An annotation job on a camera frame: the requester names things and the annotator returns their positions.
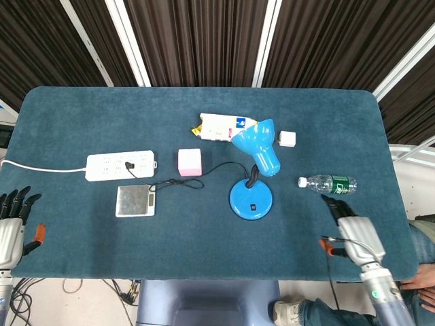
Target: power strip socket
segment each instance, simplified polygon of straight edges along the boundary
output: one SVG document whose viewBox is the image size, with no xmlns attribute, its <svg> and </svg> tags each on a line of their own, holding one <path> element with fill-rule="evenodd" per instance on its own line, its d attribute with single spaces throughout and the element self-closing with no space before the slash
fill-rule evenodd
<svg viewBox="0 0 435 326">
<path fill-rule="evenodd" d="M 154 169 L 157 167 L 153 151 L 89 155 L 86 161 L 85 178 L 88 181 L 133 179 L 134 176 L 126 169 L 125 162 L 135 165 L 130 171 L 137 178 L 154 176 Z"/>
</svg>

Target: sneaker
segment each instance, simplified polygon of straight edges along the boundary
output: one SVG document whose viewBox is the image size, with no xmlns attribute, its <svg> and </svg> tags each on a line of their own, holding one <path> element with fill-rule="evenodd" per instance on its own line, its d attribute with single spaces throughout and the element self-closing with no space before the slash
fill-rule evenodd
<svg viewBox="0 0 435 326">
<path fill-rule="evenodd" d="M 302 326 L 299 323 L 299 305 L 302 301 L 291 304 L 276 301 L 273 305 L 273 322 L 276 326 Z"/>
</svg>

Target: jeans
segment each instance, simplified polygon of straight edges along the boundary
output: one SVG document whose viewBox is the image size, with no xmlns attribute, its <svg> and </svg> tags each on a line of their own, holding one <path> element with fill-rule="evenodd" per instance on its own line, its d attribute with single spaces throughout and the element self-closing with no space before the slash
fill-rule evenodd
<svg viewBox="0 0 435 326">
<path fill-rule="evenodd" d="M 419 229 L 410 225 L 419 264 L 435 263 L 435 244 Z M 435 326 L 435 314 L 422 308 L 417 291 L 402 291 L 402 297 L 416 326 Z M 302 326 L 381 326 L 376 317 L 346 310 L 333 310 L 320 299 L 303 301 L 299 306 Z"/>
</svg>

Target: person's leg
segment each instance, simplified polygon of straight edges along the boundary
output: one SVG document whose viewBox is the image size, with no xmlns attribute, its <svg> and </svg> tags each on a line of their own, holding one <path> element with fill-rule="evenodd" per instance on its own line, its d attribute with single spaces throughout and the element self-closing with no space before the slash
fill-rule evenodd
<svg viewBox="0 0 435 326">
<path fill-rule="evenodd" d="M 275 304 L 276 326 L 373 326 L 374 317 L 346 310 L 333 310 L 320 299 L 297 304 Z"/>
<path fill-rule="evenodd" d="M 434 263 L 435 244 L 418 228 L 412 225 L 410 228 L 419 264 Z M 402 291 L 402 296 L 417 326 L 435 326 L 435 314 L 420 306 L 422 301 L 418 298 L 417 291 Z M 276 305 L 275 312 L 281 313 L 281 319 L 278 323 L 275 322 L 278 326 L 371 326 L 379 324 L 373 316 L 346 310 L 333 310 L 319 299 L 315 302 L 305 300 L 297 305 L 284 304 L 281 307 Z"/>
</svg>

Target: bottle cap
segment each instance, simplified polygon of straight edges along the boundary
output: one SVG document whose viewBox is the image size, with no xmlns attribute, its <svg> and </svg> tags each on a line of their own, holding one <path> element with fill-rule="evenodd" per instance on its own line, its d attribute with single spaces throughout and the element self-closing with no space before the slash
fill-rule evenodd
<svg viewBox="0 0 435 326">
<path fill-rule="evenodd" d="M 308 184 L 307 178 L 299 178 L 298 185 L 299 188 L 306 188 Z"/>
</svg>

